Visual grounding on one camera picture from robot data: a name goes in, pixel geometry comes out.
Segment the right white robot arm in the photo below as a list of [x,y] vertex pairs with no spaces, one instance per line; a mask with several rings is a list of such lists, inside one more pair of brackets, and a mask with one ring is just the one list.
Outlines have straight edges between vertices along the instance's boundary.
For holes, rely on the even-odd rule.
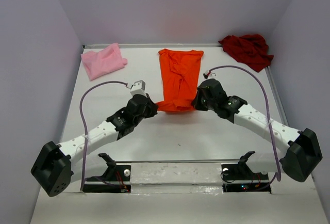
[[270,154],[249,151],[240,157],[237,172],[244,179],[255,173],[284,172],[297,182],[305,182],[323,158],[314,131],[300,131],[271,119],[246,100],[228,96],[214,78],[198,86],[192,106],[199,111],[211,110],[221,119],[244,127],[271,144]]

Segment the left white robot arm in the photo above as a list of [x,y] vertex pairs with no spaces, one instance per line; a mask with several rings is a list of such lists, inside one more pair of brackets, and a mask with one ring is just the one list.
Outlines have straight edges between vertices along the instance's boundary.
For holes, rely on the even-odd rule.
[[158,106],[149,95],[134,95],[127,105],[96,128],[69,141],[44,144],[31,168],[32,176],[49,197],[62,193],[73,182],[73,166],[86,162],[88,153],[132,133],[146,118],[157,114]]

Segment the orange t shirt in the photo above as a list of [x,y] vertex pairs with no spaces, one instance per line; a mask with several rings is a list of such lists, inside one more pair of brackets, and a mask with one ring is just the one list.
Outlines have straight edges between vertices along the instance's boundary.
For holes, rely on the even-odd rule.
[[156,103],[159,111],[183,113],[194,111],[191,105],[196,96],[203,51],[158,52],[163,85],[163,101]]

